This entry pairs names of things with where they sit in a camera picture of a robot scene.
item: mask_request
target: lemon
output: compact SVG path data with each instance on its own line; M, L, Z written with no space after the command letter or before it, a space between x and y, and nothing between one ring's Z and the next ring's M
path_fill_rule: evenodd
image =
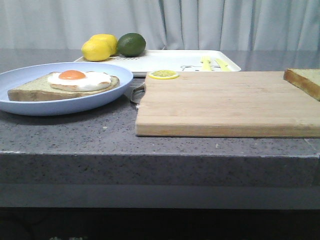
M116 48L123 56L137 57L146 49L146 40L139 33L127 33L119 38Z
M176 79L177 77L179 77L179 74L172 70L157 70L150 72L148 76L153 79L169 80Z
M96 34L90 38L90 40L94 40L94 39L107 41L111 47L111 53L110 53L111 56L117 53L118 39L116 36L112 34Z
M105 40L90 39L81 48L85 59L89 61L103 61L110 57L111 47Z

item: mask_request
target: lemon slice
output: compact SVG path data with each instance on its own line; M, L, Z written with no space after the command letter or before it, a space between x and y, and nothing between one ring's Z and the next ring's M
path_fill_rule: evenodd
M176 79L177 77L179 77L179 74L172 70L158 70L149 73L148 76L153 79L168 80Z

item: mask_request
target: cartoon print on tray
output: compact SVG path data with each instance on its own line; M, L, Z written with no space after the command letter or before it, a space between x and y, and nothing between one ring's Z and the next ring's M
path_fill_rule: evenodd
M193 66L193 65L183 65L182 68L183 72L200 72L202 66ZM211 65L212 71L221 72L220 66L218 65Z

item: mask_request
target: blue plate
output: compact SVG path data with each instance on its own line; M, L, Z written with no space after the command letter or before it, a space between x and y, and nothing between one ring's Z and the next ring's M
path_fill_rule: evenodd
M8 90L35 80L51 72L79 70L105 72L117 76L120 86L90 96L53 101L10 101ZM133 80L133 73L117 65L98 62L59 62L34 65L0 74L0 110L27 116L55 116L78 113L108 104L125 93Z

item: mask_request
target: green lime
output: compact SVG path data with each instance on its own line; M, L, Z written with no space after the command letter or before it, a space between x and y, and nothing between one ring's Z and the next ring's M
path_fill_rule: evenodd
M139 33L127 33L119 38L116 48L123 56L136 57L146 49L146 40Z

